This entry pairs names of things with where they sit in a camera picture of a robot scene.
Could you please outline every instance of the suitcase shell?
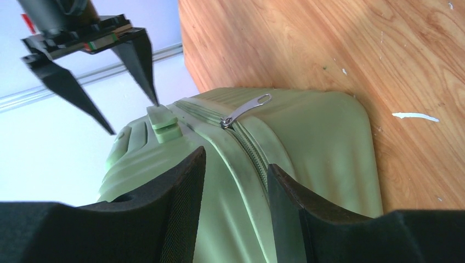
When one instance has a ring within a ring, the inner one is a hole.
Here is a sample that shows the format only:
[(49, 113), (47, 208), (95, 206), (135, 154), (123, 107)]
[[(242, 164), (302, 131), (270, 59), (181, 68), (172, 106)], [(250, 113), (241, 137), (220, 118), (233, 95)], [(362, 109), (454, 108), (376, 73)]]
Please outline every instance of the suitcase shell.
[[(223, 117), (270, 94), (230, 128)], [(351, 96), (220, 88), (167, 107), (149, 107), (117, 135), (100, 201), (112, 201), (203, 146), (207, 167), (194, 262), (276, 262), (266, 168), (356, 213), (383, 213), (368, 116)]]

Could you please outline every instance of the wood grain surface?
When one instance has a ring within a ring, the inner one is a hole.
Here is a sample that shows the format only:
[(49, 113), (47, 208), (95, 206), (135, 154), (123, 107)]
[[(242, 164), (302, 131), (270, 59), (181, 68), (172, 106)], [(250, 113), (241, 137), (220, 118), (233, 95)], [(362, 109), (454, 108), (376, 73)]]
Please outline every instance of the wood grain surface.
[(179, 0), (179, 11), (201, 92), (354, 95), (370, 116), (384, 210), (465, 209), (464, 1)]

